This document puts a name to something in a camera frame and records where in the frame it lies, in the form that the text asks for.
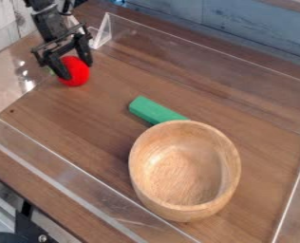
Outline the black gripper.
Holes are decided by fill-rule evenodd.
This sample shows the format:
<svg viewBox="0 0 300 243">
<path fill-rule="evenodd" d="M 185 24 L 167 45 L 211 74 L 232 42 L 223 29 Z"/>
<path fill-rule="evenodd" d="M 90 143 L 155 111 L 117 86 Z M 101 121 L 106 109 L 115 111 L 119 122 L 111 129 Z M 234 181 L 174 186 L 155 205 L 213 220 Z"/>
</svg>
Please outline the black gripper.
<svg viewBox="0 0 300 243">
<path fill-rule="evenodd" d="M 48 65 L 58 77 L 66 80 L 71 79 L 71 75 L 60 60 L 60 56 L 67 52 L 75 49 L 78 56 L 86 65 L 93 65 L 93 57 L 89 48 L 89 40 L 91 39 L 91 36 L 89 33 L 78 33 L 78 27 L 87 29 L 87 24 L 79 23 L 67 30 L 67 33 L 63 36 L 47 43 L 39 44 L 31 50 L 38 59 L 38 64 L 40 66 Z"/>
</svg>

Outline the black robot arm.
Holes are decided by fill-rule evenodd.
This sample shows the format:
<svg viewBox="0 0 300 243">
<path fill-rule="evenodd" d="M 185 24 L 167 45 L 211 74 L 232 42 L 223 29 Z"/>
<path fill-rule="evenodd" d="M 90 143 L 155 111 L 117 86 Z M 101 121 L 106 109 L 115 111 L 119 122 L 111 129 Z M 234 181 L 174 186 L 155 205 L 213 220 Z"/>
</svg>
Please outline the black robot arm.
<svg viewBox="0 0 300 243">
<path fill-rule="evenodd" d="M 63 55 L 77 51 L 78 60 L 86 66 L 93 65 L 89 41 L 91 34 L 87 25 L 78 22 L 71 27 L 64 22 L 70 16 L 70 0 L 64 0 L 63 11 L 59 11 L 55 0 L 23 0 L 27 8 L 32 9 L 31 17 L 38 28 L 43 43 L 31 49 L 38 64 L 48 66 L 56 76 L 64 81 L 72 78 Z"/>
</svg>

